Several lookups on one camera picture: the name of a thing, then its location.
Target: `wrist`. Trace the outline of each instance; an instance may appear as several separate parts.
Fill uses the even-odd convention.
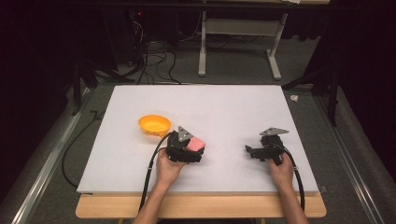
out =
[[[170,188],[171,188],[170,184],[166,184],[166,183],[160,181],[160,182],[155,183],[153,190],[167,192]]]
[[[293,186],[289,185],[279,186],[278,190],[281,195],[295,194]]]

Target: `white desk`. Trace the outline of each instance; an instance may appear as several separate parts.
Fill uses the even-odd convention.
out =
[[[206,142],[201,162],[183,168],[160,217],[283,216],[266,162],[245,151],[245,145],[261,146],[259,133],[268,127],[290,131],[281,139],[299,166],[307,215],[326,214],[281,88],[198,85],[115,88],[78,186],[78,192],[93,193],[81,195],[79,217],[137,214],[146,167],[160,141],[137,124],[147,114],[166,116],[172,129],[181,125]]]
[[[180,125],[206,142],[201,162],[187,165],[171,192],[277,192],[268,164],[251,159],[245,150],[245,145],[261,147],[259,133],[269,127],[290,131],[280,137],[300,168],[304,189],[318,191],[279,86],[119,86],[78,192],[142,191],[149,159],[161,140],[140,130],[137,121],[147,114],[163,115],[173,130]]]

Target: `forearm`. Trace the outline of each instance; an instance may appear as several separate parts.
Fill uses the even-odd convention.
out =
[[[304,224],[309,223],[303,209],[297,200],[296,194],[293,188],[280,189],[280,199],[282,201],[283,212],[285,213],[288,224],[298,223]]]
[[[169,186],[156,184],[152,189],[145,205],[140,210],[137,217],[134,219],[134,224],[154,224],[157,223],[158,215],[160,214],[161,205]]]

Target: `pink object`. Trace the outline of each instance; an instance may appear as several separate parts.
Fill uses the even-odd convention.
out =
[[[187,145],[186,149],[190,151],[198,151],[204,147],[205,147],[205,142],[194,136],[190,139],[190,142]]]

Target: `electronic equipment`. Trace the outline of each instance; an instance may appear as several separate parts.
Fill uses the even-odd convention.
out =
[[[269,128],[264,132],[260,133],[262,139],[260,142],[262,143],[261,148],[252,148],[249,146],[245,146],[247,152],[250,154],[250,157],[253,159],[259,159],[260,161],[265,161],[268,159],[273,159],[276,165],[282,164],[281,156],[283,153],[288,154],[291,163],[293,165],[294,173],[297,178],[297,183],[300,191],[300,205],[304,211],[305,209],[305,196],[304,196],[304,187],[303,182],[300,177],[300,173],[298,172],[298,168],[296,163],[294,162],[294,158],[291,156],[290,152],[287,148],[283,146],[282,141],[280,140],[279,134],[288,133],[289,131],[278,129],[278,128]]]

